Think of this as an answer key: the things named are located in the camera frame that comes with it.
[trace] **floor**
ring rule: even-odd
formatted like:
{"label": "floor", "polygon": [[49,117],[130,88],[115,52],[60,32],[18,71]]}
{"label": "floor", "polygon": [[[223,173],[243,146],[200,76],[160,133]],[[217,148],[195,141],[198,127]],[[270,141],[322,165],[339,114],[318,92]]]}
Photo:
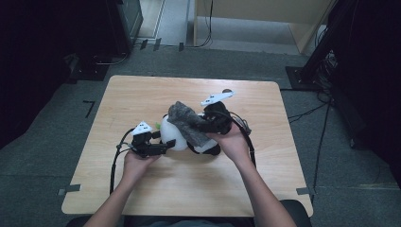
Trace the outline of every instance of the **floor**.
{"label": "floor", "polygon": [[[162,39],[164,45],[194,45],[194,0],[142,0],[141,6],[144,23],[138,42],[148,39],[152,44]],[[197,45],[206,40],[208,24],[209,18],[198,17]],[[212,18],[211,24],[212,39],[204,48],[300,55],[287,23]],[[305,55],[311,55],[314,43]]]}

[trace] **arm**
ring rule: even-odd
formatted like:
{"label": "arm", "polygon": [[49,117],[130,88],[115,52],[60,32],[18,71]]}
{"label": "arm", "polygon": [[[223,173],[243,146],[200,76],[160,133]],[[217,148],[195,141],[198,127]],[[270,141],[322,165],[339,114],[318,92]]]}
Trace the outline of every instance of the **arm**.
{"label": "arm", "polygon": [[132,151],[128,151],[124,159],[124,172],[120,183],[84,226],[115,226],[131,191],[144,176],[148,166],[159,157],[151,156],[143,160]]}
{"label": "arm", "polygon": [[233,124],[226,135],[209,133],[218,141],[224,153],[233,160],[250,197],[255,220],[258,226],[295,226],[286,208],[273,195],[254,167],[248,145],[237,125]]}

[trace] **wooden desk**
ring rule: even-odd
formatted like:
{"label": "wooden desk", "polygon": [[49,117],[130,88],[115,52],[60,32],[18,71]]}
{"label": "wooden desk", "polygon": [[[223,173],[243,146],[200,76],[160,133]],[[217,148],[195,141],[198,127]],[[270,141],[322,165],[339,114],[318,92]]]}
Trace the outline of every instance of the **wooden desk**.
{"label": "wooden desk", "polygon": [[[213,17],[289,23],[300,53],[304,53],[337,0],[216,0]],[[197,44],[198,16],[209,17],[212,0],[195,1],[194,44]]]}
{"label": "wooden desk", "polygon": [[[225,88],[236,92],[224,100],[227,109],[248,120],[253,130],[257,169],[265,182],[280,200],[300,201],[311,216],[309,196],[296,192],[305,187],[305,179],[276,83],[136,76],[110,79],[71,181],[80,183],[81,189],[67,193],[62,211],[93,214],[108,198],[115,146],[128,129],[142,120],[151,126],[161,122],[177,100],[200,113],[201,101]],[[123,159],[120,155],[115,185]],[[223,152],[214,157],[188,149],[169,150],[155,162],[132,192],[123,214],[252,217],[253,210],[235,165]]]}

